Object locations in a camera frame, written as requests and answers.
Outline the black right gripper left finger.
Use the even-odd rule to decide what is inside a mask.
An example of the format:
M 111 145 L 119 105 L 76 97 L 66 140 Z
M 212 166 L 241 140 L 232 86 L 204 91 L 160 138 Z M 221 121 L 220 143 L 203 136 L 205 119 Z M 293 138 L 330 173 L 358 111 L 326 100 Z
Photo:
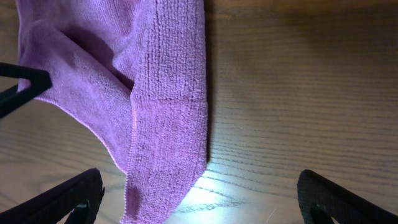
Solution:
M 1 223 L 94 224 L 104 195 L 100 171 L 88 169 L 54 188 L 1 213 Z

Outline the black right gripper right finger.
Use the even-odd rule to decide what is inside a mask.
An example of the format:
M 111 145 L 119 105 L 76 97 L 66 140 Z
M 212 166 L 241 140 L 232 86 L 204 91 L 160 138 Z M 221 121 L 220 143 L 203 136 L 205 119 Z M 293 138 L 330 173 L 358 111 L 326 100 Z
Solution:
M 300 173 L 298 204 L 305 224 L 397 223 L 397 215 L 378 207 L 312 170 Z

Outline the purple microfiber cloth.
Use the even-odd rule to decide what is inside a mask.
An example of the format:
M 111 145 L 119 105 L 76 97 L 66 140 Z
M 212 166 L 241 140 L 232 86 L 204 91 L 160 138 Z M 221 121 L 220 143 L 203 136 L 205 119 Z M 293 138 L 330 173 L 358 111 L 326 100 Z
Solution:
M 39 99 L 86 126 L 125 174 L 123 223 L 163 223 L 206 167 L 199 0 L 18 1 L 19 63 Z

